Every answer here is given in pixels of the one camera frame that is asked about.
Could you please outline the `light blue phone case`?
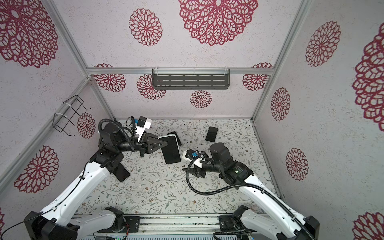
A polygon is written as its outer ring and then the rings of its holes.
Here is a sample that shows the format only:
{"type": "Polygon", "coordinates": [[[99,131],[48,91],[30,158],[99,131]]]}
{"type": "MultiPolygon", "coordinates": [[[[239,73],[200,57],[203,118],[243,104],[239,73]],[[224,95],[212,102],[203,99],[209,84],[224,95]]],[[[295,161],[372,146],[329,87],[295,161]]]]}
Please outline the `light blue phone case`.
{"type": "Polygon", "coordinates": [[[113,170],[113,174],[118,179],[119,182],[124,182],[127,178],[131,176],[129,171],[120,163],[113,170]]]}

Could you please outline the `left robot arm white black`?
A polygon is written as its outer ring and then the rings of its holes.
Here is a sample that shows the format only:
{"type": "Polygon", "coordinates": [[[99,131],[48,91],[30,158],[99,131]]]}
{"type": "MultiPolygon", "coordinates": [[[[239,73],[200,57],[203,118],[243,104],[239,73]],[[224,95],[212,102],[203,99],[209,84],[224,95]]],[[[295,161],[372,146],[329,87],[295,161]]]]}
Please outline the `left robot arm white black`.
{"type": "Polygon", "coordinates": [[[76,210],[95,187],[109,175],[120,182],[130,173],[122,165],[124,152],[139,152],[143,158],[167,146],[165,141],[147,133],[152,121],[145,117],[130,117],[131,125],[102,119],[98,124],[99,149],[85,164],[83,171],[65,191],[39,213],[30,212],[24,220],[32,240],[79,240],[100,230],[120,232],[126,227],[124,213],[114,207],[77,220],[76,210]]]}

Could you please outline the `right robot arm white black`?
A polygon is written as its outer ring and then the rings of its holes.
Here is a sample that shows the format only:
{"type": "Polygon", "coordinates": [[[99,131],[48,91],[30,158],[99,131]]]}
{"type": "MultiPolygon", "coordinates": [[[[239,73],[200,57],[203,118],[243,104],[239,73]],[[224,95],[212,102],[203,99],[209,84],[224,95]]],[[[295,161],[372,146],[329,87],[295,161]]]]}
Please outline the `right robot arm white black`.
{"type": "Polygon", "coordinates": [[[271,192],[254,172],[245,164],[235,161],[224,143],[210,146],[210,154],[204,151],[186,150],[182,155],[188,161],[186,183],[195,194],[212,196],[236,189],[252,199],[268,216],[254,213],[246,206],[240,206],[232,215],[231,223],[239,234],[259,233],[270,240],[316,240],[320,223],[313,217],[305,217],[271,192]],[[195,189],[190,175],[204,178],[207,172],[218,173],[227,186],[202,192],[195,189]]]}

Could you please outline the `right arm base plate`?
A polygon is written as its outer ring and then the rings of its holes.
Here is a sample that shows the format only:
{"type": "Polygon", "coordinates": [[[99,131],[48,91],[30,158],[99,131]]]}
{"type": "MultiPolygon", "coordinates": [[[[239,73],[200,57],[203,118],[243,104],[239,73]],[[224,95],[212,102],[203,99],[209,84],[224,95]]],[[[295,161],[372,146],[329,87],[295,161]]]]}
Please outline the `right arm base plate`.
{"type": "Polygon", "coordinates": [[[239,218],[230,215],[220,215],[219,223],[222,232],[241,232],[247,229],[239,218]]]}

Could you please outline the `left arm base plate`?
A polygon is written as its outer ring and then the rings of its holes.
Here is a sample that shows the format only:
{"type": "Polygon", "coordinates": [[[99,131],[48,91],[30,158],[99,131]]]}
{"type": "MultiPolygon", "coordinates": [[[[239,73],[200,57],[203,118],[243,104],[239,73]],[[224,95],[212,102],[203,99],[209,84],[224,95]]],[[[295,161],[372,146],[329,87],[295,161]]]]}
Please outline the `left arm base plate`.
{"type": "Polygon", "coordinates": [[[112,226],[108,229],[97,231],[97,233],[137,233],[139,231],[141,217],[124,217],[121,226],[112,226]]]}

